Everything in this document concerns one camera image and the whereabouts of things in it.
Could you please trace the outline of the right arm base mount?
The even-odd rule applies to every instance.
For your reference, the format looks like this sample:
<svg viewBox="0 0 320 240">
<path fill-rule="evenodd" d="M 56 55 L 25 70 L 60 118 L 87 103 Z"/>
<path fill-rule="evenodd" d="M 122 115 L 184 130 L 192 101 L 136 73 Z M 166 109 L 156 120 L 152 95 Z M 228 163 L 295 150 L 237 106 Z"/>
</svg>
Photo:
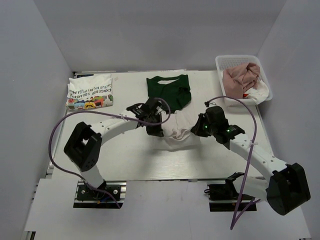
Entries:
<svg viewBox="0 0 320 240">
<path fill-rule="evenodd" d="M 242 172 L 235 172 L 223 180 L 207 184 L 204 194 L 208 197 L 210 212 L 233 212 L 236 209 L 239 192 L 233 183 L 243 175 Z"/>
</svg>

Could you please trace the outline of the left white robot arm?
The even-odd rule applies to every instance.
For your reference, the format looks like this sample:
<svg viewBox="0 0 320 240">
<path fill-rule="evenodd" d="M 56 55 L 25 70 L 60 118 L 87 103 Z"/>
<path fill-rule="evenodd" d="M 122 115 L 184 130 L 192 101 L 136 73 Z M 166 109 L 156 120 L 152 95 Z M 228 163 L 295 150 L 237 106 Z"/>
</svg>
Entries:
<svg viewBox="0 0 320 240">
<path fill-rule="evenodd" d="M 129 106 L 107 120 L 93 124 L 82 121 L 75 126 L 63 151 L 87 182 L 90 196 L 99 200 L 106 193 L 106 181 L 97 167 L 103 144 L 139 127 L 146 127 L 150 136 L 163 137 L 162 106 L 160 100 L 149 98 L 146 103 Z"/>
</svg>

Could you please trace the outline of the white plastic basket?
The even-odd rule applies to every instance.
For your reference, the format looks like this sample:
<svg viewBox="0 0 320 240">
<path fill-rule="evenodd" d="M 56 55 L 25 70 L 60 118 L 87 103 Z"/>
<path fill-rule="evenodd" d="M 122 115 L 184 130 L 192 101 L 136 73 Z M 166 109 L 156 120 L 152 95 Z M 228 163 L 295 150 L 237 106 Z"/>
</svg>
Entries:
<svg viewBox="0 0 320 240">
<path fill-rule="evenodd" d="M 244 63 L 255 63 L 259 65 L 260 67 L 260 76 L 258 78 L 258 81 L 263 81 L 269 88 L 269 96 L 268 98 L 264 101 L 270 101 L 273 98 L 273 92 L 271 90 L 270 84 L 268 82 L 268 79 L 266 77 L 265 71 L 259 61 L 259 59 L 256 56 L 253 55 L 219 55 L 215 58 L 215 64 L 218 72 L 218 78 L 221 86 L 221 90 L 223 95 L 225 96 L 225 89 L 223 86 L 223 71 L 227 68 L 235 67 L 240 64 Z M 247 106 L 257 106 L 259 104 L 253 103 L 249 99 L 241 99 L 242 102 L 244 102 Z"/>
</svg>

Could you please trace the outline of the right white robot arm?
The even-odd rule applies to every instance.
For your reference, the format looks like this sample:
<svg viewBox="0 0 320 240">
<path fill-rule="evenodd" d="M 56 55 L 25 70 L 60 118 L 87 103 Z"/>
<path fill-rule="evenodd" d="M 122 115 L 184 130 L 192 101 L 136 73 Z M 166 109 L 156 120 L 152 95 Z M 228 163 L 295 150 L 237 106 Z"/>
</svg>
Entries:
<svg viewBox="0 0 320 240">
<path fill-rule="evenodd" d="M 223 109 L 213 106 L 198 116 L 191 132 L 199 137 L 214 137 L 228 150 L 245 159 L 261 174 L 245 176 L 236 172 L 224 184 L 209 185 L 211 200 L 236 200 L 243 194 L 266 201 L 279 215 L 286 215 L 311 199 L 304 168 L 289 164 L 254 145 L 246 132 L 237 125 L 230 125 Z"/>
</svg>

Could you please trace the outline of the folded white printed t-shirt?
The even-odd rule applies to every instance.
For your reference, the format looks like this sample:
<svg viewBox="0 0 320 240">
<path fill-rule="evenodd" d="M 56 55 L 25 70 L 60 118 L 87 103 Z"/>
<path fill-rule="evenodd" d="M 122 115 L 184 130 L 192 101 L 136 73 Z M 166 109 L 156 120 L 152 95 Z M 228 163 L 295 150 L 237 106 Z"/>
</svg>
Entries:
<svg viewBox="0 0 320 240">
<path fill-rule="evenodd" d="M 110 73 L 70 78 L 66 108 L 86 110 L 110 107 L 114 103 L 113 78 Z"/>
</svg>

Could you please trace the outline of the white and green t-shirt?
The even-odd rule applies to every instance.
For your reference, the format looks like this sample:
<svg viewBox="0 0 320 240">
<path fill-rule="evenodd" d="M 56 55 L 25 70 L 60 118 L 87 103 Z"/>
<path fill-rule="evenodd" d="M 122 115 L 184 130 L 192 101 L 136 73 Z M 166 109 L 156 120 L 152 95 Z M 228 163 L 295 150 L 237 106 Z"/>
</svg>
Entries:
<svg viewBox="0 0 320 240">
<path fill-rule="evenodd" d="M 146 84 L 148 97 L 161 98 L 170 108 L 166 106 L 161 108 L 162 119 L 169 118 L 169 120 L 161 125 L 163 137 L 155 136 L 152 147 L 159 151 L 178 151 L 200 145 L 200 138 L 191 133 L 198 115 L 192 103 L 188 75 L 155 76 L 147 78 Z"/>
</svg>

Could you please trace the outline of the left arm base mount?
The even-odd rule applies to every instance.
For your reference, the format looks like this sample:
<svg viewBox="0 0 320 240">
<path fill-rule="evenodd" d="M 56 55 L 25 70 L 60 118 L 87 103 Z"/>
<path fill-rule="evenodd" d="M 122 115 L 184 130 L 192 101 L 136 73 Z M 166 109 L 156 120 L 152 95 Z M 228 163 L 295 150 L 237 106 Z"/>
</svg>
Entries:
<svg viewBox="0 0 320 240">
<path fill-rule="evenodd" d="M 107 181 L 105 191 L 110 193 L 115 198 L 118 205 L 122 207 L 126 196 L 127 182 Z M 86 183 L 78 181 L 73 201 L 73 208 L 119 209 L 118 205 L 108 194 L 91 190 Z"/>
</svg>

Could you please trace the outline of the pink t-shirt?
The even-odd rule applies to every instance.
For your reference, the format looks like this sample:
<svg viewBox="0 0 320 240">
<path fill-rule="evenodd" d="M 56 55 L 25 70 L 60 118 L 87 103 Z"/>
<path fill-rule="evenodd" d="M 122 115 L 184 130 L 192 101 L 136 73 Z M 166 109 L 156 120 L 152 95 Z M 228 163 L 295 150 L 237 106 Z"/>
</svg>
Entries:
<svg viewBox="0 0 320 240">
<path fill-rule="evenodd" d="M 257 84 L 260 73 L 260 66 L 253 62 L 226 68 L 222 75 L 225 95 L 242 99 L 245 92 Z"/>
</svg>

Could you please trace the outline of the white t-shirt red print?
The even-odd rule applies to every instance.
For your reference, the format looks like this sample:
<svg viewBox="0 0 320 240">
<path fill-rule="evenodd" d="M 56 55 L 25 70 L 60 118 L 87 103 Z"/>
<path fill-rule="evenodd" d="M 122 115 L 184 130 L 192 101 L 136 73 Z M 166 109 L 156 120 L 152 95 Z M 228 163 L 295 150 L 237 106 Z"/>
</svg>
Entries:
<svg viewBox="0 0 320 240">
<path fill-rule="evenodd" d="M 243 99 L 251 100 L 254 104 L 258 105 L 268 98 L 269 93 L 268 86 L 262 80 L 259 80 L 243 94 Z"/>
</svg>

